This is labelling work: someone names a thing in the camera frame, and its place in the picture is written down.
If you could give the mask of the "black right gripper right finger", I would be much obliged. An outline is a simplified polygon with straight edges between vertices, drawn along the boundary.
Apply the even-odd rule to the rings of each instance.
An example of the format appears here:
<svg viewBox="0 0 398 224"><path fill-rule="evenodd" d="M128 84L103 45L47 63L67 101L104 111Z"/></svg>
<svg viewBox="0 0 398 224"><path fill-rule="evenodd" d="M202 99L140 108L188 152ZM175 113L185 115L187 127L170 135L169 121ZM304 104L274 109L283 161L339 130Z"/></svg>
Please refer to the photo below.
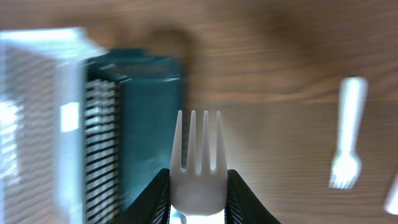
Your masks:
<svg viewBox="0 0 398 224"><path fill-rule="evenodd" d="M234 169L228 170L225 224L280 224Z"/></svg>

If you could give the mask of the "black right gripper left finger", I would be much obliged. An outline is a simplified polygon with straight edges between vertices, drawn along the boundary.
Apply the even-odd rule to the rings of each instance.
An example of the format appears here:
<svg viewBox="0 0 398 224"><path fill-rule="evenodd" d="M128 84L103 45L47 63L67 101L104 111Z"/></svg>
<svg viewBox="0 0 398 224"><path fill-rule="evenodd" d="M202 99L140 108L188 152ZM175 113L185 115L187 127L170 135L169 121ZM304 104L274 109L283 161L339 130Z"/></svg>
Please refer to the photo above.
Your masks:
<svg viewBox="0 0 398 224"><path fill-rule="evenodd" d="M116 218L116 224L169 224L170 177L161 169L141 194Z"/></svg>

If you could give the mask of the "white plastic fork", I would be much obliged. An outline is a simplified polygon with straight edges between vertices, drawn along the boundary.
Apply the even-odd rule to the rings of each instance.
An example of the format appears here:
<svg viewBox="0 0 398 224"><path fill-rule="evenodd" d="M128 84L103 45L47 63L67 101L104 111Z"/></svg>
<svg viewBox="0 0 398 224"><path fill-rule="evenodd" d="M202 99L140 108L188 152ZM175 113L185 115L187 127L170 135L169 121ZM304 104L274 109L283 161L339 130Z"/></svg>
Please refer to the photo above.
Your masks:
<svg viewBox="0 0 398 224"><path fill-rule="evenodd" d="M170 161L170 203L181 214L211 216L224 210L228 168L221 113L216 113L216 161L211 168L209 114L203 114L203 143L196 146L196 111L191 112L187 164L182 167L183 113L178 111Z"/></svg>

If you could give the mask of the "mint green plastic fork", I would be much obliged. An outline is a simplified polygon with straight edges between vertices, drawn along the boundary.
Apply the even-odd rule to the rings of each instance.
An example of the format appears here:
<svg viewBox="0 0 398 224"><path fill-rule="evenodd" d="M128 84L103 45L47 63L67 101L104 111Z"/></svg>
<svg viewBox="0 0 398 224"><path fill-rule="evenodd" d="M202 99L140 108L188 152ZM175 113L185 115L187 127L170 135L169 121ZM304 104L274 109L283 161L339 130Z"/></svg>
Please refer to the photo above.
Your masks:
<svg viewBox="0 0 398 224"><path fill-rule="evenodd" d="M362 162L356 143L368 94L363 77L347 77L340 84L336 152L331 162L329 187L352 189L361 173Z"/></svg>

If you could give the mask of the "pink plastic spoon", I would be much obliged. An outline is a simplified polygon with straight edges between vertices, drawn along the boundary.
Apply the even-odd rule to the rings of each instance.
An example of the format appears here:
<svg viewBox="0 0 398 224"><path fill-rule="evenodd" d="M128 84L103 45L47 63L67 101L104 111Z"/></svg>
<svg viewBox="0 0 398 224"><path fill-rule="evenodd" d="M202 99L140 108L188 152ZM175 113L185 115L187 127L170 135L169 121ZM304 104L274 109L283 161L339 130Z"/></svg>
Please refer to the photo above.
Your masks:
<svg viewBox="0 0 398 224"><path fill-rule="evenodd" d="M398 176L396 175L387 194L384 210L392 215L398 215Z"/></svg>

